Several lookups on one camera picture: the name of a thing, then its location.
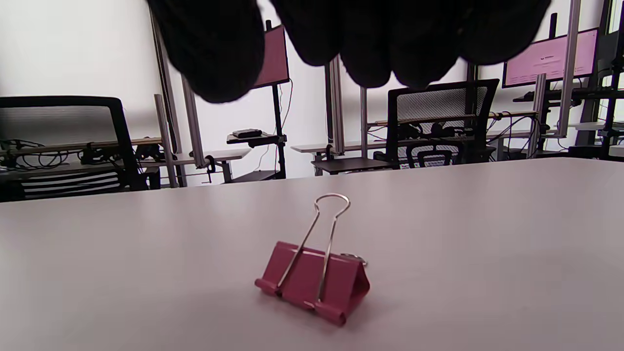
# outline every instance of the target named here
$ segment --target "computer monitor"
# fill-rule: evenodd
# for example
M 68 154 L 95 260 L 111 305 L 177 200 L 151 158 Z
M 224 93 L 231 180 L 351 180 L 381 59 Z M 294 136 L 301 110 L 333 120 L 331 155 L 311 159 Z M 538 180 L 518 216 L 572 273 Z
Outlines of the computer monitor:
M 598 28 L 578 33 L 574 77 L 588 77 L 593 73 Z M 536 41 L 523 53 L 505 62 L 503 88 L 535 84 L 537 76 L 546 73 L 546 80 L 563 79 L 567 36 Z
M 286 32 L 284 26 L 280 25 L 265 32 L 265 63 L 253 88 L 286 83 L 289 80 Z

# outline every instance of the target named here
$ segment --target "small black device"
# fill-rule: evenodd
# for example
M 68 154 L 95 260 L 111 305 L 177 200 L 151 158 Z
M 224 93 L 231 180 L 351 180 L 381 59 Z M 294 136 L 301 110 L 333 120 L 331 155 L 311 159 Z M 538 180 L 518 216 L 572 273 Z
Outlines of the small black device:
M 262 136 L 262 131 L 259 129 L 242 129 L 232 132 L 232 135 L 239 139 L 252 138 Z

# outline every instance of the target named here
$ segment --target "desk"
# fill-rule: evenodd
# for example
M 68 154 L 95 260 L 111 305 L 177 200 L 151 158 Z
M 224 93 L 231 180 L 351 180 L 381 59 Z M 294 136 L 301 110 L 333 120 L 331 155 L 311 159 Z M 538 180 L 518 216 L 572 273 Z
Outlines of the desk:
M 206 157 L 208 155 L 212 156 L 215 159 L 215 163 L 217 166 L 223 169 L 223 181 L 229 183 L 232 181 L 232 168 L 230 167 L 230 161 L 240 160 L 243 157 L 247 156 L 251 149 L 232 149 L 232 150 L 217 150 L 217 151 L 206 151 L 203 153 L 203 156 Z M 177 154 L 177 160 L 173 161 L 175 166 L 186 166 L 190 164 L 195 164 L 195 159 L 190 157 L 188 154 Z M 164 162 L 155 162 L 151 161 L 141 161 L 142 166 L 164 166 Z
M 615 121 L 613 123 L 613 128 L 615 130 L 624 129 L 623 126 L 619 126 L 619 123 L 624 123 L 622 121 Z M 582 122 L 582 123 L 570 123 L 570 127 L 578 130 L 578 131 L 600 131 L 605 128 L 605 121 L 598 122 Z
M 234 150 L 220 150 L 220 151 L 208 151 L 204 152 L 204 155 L 211 155 L 214 157 L 218 166 L 223 169 L 223 178 L 225 182 L 232 181 L 232 168 L 230 167 L 230 161 L 240 160 L 245 157 L 251 149 L 234 149 Z M 173 162 L 175 166 L 184 166 L 189 164 L 195 164 L 192 157 L 187 155 L 176 155 L 177 160 Z M 122 161 L 116 162 L 118 166 L 123 166 Z M 164 162 L 156 162 L 154 160 L 141 161 L 141 166 L 146 167 L 160 167 L 164 166 Z M 0 180 L 16 180 L 16 179 L 28 179 L 31 177 L 46 177 L 46 176 L 61 176 L 64 174 L 72 174 L 77 172 L 89 172 L 89 171 L 104 171 L 107 169 L 115 169 L 111 163 L 104 163 L 98 165 L 83 165 L 78 162 L 67 163 L 50 169 L 35 169 L 32 171 L 0 171 Z
M 622 176 L 538 159 L 0 204 L 0 349 L 620 350 Z M 253 285 L 327 192 L 353 203 L 335 251 L 369 262 L 343 328 Z
M 486 135 L 486 138 L 488 139 L 492 139 L 495 138 L 497 136 L 500 135 L 502 131 L 489 131 Z M 549 131 L 546 132 L 546 137 L 549 134 L 553 134 L 554 132 L 556 132 L 556 130 L 551 129 Z M 506 132 L 504 134 L 502 134 L 502 136 L 497 139 L 497 142 L 495 143 L 496 149 L 497 149 L 497 153 L 498 150 L 502 150 L 502 146 L 503 146 L 503 142 L 504 139 L 509 138 L 528 138 L 530 136 L 530 130 L 529 129 L 517 129 L 515 132 Z M 385 149 L 386 148 L 386 142 L 385 141 L 368 141 L 368 149 L 369 150 L 378 150 L 378 149 Z M 307 144 L 307 145 L 295 145 L 295 146 L 291 146 L 290 148 L 295 150 L 296 152 L 300 152 L 302 154 L 313 154 L 313 160 L 312 161 L 322 161 L 323 160 L 323 153 L 325 152 L 327 147 L 327 143 L 325 144 Z M 360 151 L 362 149 L 362 144 L 360 141 L 346 141 L 344 143 L 344 150 L 345 151 Z M 322 176 L 323 175 L 323 171 L 321 171 L 320 169 L 314 168 L 314 175 L 315 176 Z

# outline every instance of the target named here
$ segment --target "mesh chair back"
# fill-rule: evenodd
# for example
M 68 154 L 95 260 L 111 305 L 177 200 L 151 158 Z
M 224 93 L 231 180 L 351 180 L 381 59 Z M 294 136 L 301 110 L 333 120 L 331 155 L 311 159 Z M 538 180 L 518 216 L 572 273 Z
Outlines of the mesh chair back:
M 15 153 L 18 149 L 27 151 L 32 147 L 49 148 L 49 151 L 17 158 L 15 163 L 21 171 L 57 169 L 63 175 L 23 177 L 19 193 L 23 192 L 20 195 L 25 198 L 112 192 L 127 185 L 131 190 L 141 188 L 119 99 L 89 96 L 0 98 L 0 149 Z M 102 167 L 93 170 L 73 167 L 80 165 L 80 156 L 85 161 L 85 154 L 105 155 L 101 159 L 108 168 L 103 171 Z M 109 162 L 108 155 L 115 155 L 117 161 Z M 73 174 L 67 175 L 70 172 L 63 168 L 74 169 Z
M 388 158 L 402 168 L 476 162 L 498 84 L 489 79 L 389 91 Z M 419 153 L 428 161 L 418 162 Z

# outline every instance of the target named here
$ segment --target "gloved hand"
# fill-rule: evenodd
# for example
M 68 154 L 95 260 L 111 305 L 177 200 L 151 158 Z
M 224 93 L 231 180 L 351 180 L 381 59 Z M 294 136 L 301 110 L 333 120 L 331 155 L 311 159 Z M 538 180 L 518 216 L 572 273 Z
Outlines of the gloved hand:
M 147 0 L 172 64 L 208 102 L 241 98 L 264 58 L 256 0 Z M 496 64 L 533 40 L 550 0 L 271 0 L 301 59 L 340 53 L 363 87 L 390 73 L 409 87 L 442 78 L 459 57 Z

